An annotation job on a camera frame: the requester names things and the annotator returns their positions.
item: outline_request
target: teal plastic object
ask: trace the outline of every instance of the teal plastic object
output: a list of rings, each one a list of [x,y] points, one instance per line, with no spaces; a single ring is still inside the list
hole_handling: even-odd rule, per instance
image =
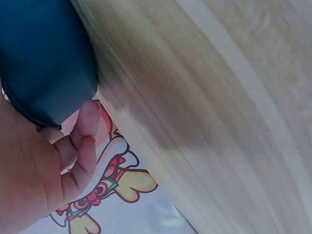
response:
[[[0,77],[17,111],[60,128],[98,87],[94,51],[68,0],[0,0]]]

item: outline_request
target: printed illustration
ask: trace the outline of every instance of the printed illustration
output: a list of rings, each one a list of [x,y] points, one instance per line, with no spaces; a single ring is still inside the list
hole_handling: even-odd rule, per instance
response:
[[[50,215],[59,226],[67,228],[69,234],[100,234],[101,227],[89,211],[100,206],[109,196],[135,203],[139,201],[140,194],[157,188],[148,171],[139,168],[139,159],[104,108],[101,109],[100,128],[97,148],[104,147],[104,150],[97,159],[97,170],[91,184],[78,200]]]

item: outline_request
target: red cartoon eye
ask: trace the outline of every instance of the red cartoon eye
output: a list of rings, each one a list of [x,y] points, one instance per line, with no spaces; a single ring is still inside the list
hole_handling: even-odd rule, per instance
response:
[[[107,192],[108,186],[106,183],[102,182],[97,186],[97,195],[99,197],[104,196]]]
[[[77,210],[84,210],[84,209],[86,209],[88,206],[89,206],[89,203],[88,203],[85,199],[76,201],[76,202],[74,203],[74,207],[75,207]]]

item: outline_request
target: wooden board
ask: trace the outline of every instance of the wooden board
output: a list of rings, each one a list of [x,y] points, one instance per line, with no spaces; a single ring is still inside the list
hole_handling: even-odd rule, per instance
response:
[[[74,5],[103,105],[199,233],[312,233],[311,1]]]

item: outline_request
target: skin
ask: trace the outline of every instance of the skin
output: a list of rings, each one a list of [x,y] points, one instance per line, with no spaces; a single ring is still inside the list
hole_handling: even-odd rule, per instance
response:
[[[19,233],[83,192],[96,168],[99,111],[96,101],[85,102],[62,136],[37,131],[0,95],[0,233]]]

